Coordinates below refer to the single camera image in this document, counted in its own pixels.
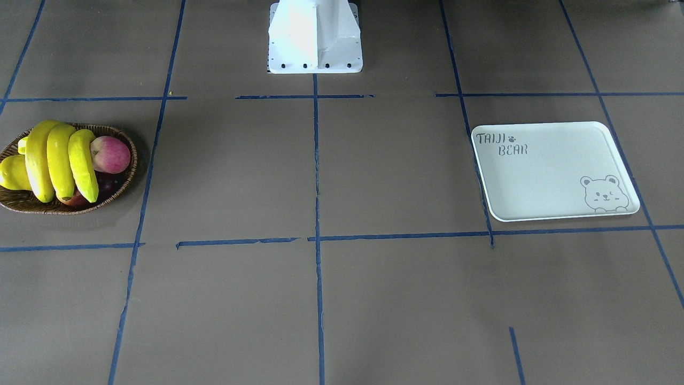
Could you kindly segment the yellow banana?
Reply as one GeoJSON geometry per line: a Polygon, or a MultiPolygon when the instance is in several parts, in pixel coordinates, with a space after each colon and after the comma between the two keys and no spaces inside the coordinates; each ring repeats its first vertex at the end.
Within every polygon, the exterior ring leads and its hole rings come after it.
{"type": "Polygon", "coordinates": [[[99,198],[99,186],[90,152],[90,145],[95,138],[95,134],[89,129],[79,129],[70,136],[67,146],[76,189],[90,204],[94,204],[99,198]]]}
{"type": "Polygon", "coordinates": [[[58,124],[51,129],[46,142],[48,171],[53,189],[58,199],[68,201],[75,192],[75,179],[70,166],[68,145],[75,127],[58,124]]]}
{"type": "Polygon", "coordinates": [[[29,132],[25,144],[25,167],[31,190],[39,202],[48,204],[55,197],[51,178],[49,176],[47,141],[54,127],[62,122],[59,120],[44,120],[39,122],[29,132]]]}
{"type": "Polygon", "coordinates": [[[19,155],[25,155],[27,151],[27,139],[28,137],[25,136],[24,138],[21,138],[17,142],[17,152],[19,155]]]}

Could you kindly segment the brown wicker basket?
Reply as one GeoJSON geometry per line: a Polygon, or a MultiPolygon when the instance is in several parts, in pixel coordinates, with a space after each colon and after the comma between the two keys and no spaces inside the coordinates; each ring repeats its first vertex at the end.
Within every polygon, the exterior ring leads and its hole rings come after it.
{"type": "Polygon", "coordinates": [[[135,173],[138,166],[138,153],[135,142],[132,141],[129,134],[123,132],[121,129],[109,125],[96,124],[78,124],[78,122],[69,122],[70,125],[77,130],[89,129],[96,137],[112,136],[124,142],[130,151],[129,166],[122,173],[118,173],[110,177],[112,188],[100,195],[98,201],[93,204],[79,205],[78,207],[62,204],[58,199],[53,199],[49,204],[42,203],[34,196],[34,194],[27,190],[9,190],[1,187],[1,205],[2,207],[18,213],[24,214],[50,214],[50,215],[77,215],[92,212],[117,199],[130,186],[135,178],[135,173]]]}

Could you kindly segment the white bear tray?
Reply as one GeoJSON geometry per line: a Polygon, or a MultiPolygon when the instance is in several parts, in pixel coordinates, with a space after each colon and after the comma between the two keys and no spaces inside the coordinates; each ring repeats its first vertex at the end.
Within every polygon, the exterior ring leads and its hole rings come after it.
{"type": "Polygon", "coordinates": [[[601,122],[479,125],[471,142],[489,212],[498,221],[640,210],[617,144],[601,122]]]}

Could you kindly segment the red apple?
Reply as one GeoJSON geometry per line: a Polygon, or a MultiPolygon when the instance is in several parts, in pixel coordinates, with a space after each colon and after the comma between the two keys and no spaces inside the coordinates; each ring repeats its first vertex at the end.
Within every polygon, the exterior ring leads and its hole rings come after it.
{"type": "Polygon", "coordinates": [[[100,136],[90,143],[93,168],[97,172],[119,174],[130,164],[129,147],[112,136],[100,136]]]}

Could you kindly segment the yellow lemon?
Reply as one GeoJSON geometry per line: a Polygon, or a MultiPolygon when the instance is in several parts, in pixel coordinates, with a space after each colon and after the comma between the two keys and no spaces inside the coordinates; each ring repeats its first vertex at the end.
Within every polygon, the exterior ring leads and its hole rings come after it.
{"type": "Polygon", "coordinates": [[[9,190],[32,191],[25,164],[25,155],[9,156],[2,160],[1,185],[9,190]]]}

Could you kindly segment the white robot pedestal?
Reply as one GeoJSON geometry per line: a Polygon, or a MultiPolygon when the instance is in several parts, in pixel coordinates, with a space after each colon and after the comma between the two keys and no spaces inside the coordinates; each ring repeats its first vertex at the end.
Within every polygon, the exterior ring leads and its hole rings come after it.
{"type": "Polygon", "coordinates": [[[267,32],[269,73],[347,74],[362,71],[361,25],[355,3],[272,3],[267,32]]]}

